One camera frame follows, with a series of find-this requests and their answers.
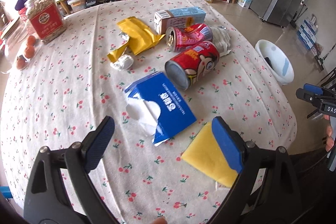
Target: hand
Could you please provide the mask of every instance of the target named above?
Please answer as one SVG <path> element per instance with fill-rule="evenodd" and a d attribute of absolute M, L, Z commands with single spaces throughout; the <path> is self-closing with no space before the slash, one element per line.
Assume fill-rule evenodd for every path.
<path fill-rule="evenodd" d="M 157 218 L 156 220 L 154 220 L 152 222 L 152 224 L 167 224 L 167 221 L 166 219 L 162 216 L 162 217 L 159 217 Z"/>
<path fill-rule="evenodd" d="M 324 115 L 326 120 L 330 120 L 328 115 Z M 327 144 L 325 146 L 325 150 L 328 152 L 334 146 L 334 140 L 332 139 L 331 135 L 333 133 L 333 129 L 331 125 L 327 126 Z"/>

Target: white trash bin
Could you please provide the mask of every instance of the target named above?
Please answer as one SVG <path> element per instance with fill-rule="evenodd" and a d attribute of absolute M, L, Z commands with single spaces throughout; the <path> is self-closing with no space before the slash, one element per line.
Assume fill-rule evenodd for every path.
<path fill-rule="evenodd" d="M 273 69 L 265 63 L 280 85 L 287 85 L 294 80 L 294 70 L 284 52 L 270 41 L 261 39 L 255 45 L 255 50 L 265 60 L 268 57 Z"/>

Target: floor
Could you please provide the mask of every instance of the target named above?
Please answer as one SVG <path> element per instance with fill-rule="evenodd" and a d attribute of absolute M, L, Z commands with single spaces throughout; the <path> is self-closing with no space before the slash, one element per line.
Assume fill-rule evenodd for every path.
<path fill-rule="evenodd" d="M 282 90 L 295 113 L 298 126 L 297 136 L 289 148 L 289 153 L 302 153 L 321 147 L 327 121 L 307 120 L 307 114 L 313 111 L 314 107 L 302 100 L 298 100 L 295 92 L 297 88 L 303 87 L 305 83 L 317 84 L 324 77 L 324 72 L 318 71 L 313 57 L 308 54 L 307 50 L 297 39 L 296 31 L 292 27 L 282 29 L 279 26 L 261 22 L 252 10 L 244 9 L 238 4 L 227 4 L 215 0 L 212 7 L 224 15 L 253 46 L 258 40 L 266 39 L 275 43 L 288 56 L 294 69 L 295 78 L 292 83 L 283 86 Z M 10 66 L 6 60 L 0 57 L 0 71 L 7 71 L 9 68 Z M 7 78 L 8 75 L 0 74 L 0 111 Z M 6 185 L 7 181 L 0 153 L 0 186 Z"/>

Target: yellow wrapper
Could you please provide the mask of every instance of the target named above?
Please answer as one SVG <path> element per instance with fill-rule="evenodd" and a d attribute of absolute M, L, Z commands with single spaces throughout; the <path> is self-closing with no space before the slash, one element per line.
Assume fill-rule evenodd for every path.
<path fill-rule="evenodd" d="M 182 157 L 187 163 L 226 187 L 232 187 L 238 173 L 229 167 L 212 134 L 211 122 L 206 123 Z"/>
<path fill-rule="evenodd" d="M 157 45 L 165 35 L 154 34 L 152 30 L 136 17 L 129 17 L 117 23 L 122 32 L 129 36 L 129 41 L 120 48 L 110 52 L 107 57 L 114 63 L 129 47 L 134 55 Z"/>

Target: table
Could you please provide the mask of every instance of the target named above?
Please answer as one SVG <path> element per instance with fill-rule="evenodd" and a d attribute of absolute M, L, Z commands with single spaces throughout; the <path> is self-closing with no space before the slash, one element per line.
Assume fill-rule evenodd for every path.
<path fill-rule="evenodd" d="M 164 70 L 176 53 L 164 42 L 135 57 L 127 71 L 110 67 L 107 53 L 122 44 L 116 23 L 135 15 L 151 28 L 154 12 L 198 6 L 205 23 L 226 26 L 232 52 L 182 96 L 197 122 L 158 147 L 126 112 L 123 89 L 149 73 Z M 265 62 L 251 44 L 204 0 L 125 0 L 66 18 L 68 29 L 44 46 L 24 70 L 11 72 L 0 123 L 1 151 L 15 201 L 23 207 L 38 149 L 81 141 L 110 115 L 113 139 L 90 173 L 101 199 L 121 223 L 205 223 L 228 193 L 180 156 L 205 122 L 221 115 L 243 139 L 261 148 L 288 147 L 296 134 L 293 111 Z M 62 172 L 75 210 L 82 212 L 68 173 Z M 261 184 L 262 173 L 256 181 Z"/>

